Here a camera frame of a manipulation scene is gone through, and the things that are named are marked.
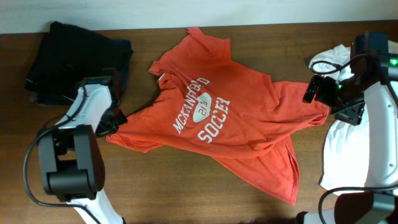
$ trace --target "t-shirt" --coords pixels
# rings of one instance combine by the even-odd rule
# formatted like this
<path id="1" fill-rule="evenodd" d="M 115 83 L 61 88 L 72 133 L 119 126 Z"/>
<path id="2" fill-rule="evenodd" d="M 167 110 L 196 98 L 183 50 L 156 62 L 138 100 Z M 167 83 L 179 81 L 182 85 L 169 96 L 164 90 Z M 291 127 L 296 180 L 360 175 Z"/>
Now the t-shirt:
<path id="1" fill-rule="evenodd" d="M 306 83 L 272 83 L 231 59 L 229 39 L 199 28 L 155 61 L 160 96 L 130 115 L 109 142 L 142 152 L 168 145 L 211 156 L 260 190 L 294 205 L 300 172 L 290 135 L 325 122 L 302 103 Z"/>

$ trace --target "wood grain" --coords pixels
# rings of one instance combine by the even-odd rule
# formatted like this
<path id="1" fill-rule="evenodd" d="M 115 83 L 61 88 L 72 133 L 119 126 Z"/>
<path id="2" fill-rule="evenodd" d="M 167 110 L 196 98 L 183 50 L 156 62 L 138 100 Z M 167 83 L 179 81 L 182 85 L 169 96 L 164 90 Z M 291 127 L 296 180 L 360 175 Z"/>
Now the wood grain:
<path id="1" fill-rule="evenodd" d="M 273 81 L 308 82 L 307 68 L 317 53 L 351 40 L 367 30 L 386 32 L 398 41 L 398 21 L 207 27 L 203 32 L 231 38 L 233 59 L 271 75 Z M 157 93 L 147 69 L 153 60 L 179 43 L 185 29 L 99 31 L 113 39 L 129 39 L 134 54 L 121 109 L 132 113 Z M 43 123 L 67 107 L 29 103 L 25 76 L 42 34 L 0 35 L 0 219 L 4 223 L 83 223 L 73 209 L 44 208 L 29 200 L 22 181 L 22 161 Z M 238 223 L 256 218 L 291 218 L 315 211 L 325 191 L 322 146 L 332 118 L 319 127 L 293 135 L 301 170 L 297 204 L 281 202 L 245 183 L 207 156 L 162 147 L 147 154 L 99 139 L 106 166 L 106 193 L 128 223 Z M 29 183 L 41 200 L 56 202 L 42 190 L 37 153 L 29 163 Z M 332 207 L 335 196 L 325 202 Z"/>

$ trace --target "white fabric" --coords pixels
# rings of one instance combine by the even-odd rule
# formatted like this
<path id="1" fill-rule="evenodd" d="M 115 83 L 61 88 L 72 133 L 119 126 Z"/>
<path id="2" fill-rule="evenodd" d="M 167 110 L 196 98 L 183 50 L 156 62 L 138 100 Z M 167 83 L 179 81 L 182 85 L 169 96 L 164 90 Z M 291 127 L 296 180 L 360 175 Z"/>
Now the white fabric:
<path id="1" fill-rule="evenodd" d="M 389 41 L 389 51 L 398 52 L 398 43 Z M 339 45 L 316 55 L 310 62 L 326 60 L 340 65 L 349 60 L 350 48 Z M 319 63 L 314 66 L 319 72 L 327 72 L 335 67 Z M 351 69 L 333 73 L 332 78 L 342 81 L 351 77 Z M 326 135 L 323 147 L 323 177 L 320 185 L 327 190 L 337 187 L 363 187 L 369 168 L 369 116 L 365 106 L 362 122 L 353 126 L 336 120 Z M 347 192 L 336 192 L 340 195 Z"/>

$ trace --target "green light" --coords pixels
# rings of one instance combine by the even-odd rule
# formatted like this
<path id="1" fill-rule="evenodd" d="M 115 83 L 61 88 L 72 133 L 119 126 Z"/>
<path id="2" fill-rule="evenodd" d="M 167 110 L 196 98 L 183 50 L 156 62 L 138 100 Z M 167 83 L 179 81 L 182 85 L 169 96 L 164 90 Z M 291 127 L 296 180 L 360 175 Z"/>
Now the green light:
<path id="1" fill-rule="evenodd" d="M 390 64 L 393 66 L 396 66 L 398 64 L 398 60 L 397 59 L 390 59 Z"/>

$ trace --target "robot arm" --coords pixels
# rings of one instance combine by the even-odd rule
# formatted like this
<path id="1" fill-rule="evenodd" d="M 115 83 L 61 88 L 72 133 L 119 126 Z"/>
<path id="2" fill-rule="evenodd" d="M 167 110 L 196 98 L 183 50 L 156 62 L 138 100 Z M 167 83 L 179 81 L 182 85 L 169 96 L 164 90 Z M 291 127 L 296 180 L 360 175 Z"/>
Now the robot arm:
<path id="1" fill-rule="evenodd" d="M 351 60 L 335 65 L 336 72 L 350 65 L 354 75 L 342 82 L 326 73 L 315 75 L 303 98 L 304 102 L 320 101 L 331 108 L 331 114 L 352 125 L 361 122 L 364 104 L 369 113 L 370 153 L 365 187 L 342 187 L 322 195 L 323 199 L 337 190 L 363 190 L 364 193 L 343 194 L 338 197 L 333 219 L 327 223 L 379 223 L 394 211 L 394 193 L 398 187 L 398 55 L 388 51 L 386 34 L 368 32 L 357 37 L 351 48 Z M 312 214 L 307 221 L 319 223 Z"/>
<path id="2" fill-rule="evenodd" d="M 61 202 L 86 207 L 102 224 L 122 224 L 124 219 L 113 210 L 103 189 L 105 168 L 95 132 L 98 125 L 105 122 L 111 123 L 115 130 L 126 118 L 116 107 L 118 99 L 111 77 L 90 78 L 84 83 L 71 108 L 57 124 L 64 123 L 78 111 L 77 114 L 38 143 L 44 190 Z M 61 158 L 72 153 L 76 159 Z M 75 209 L 86 223 L 97 223 L 86 211 Z"/>

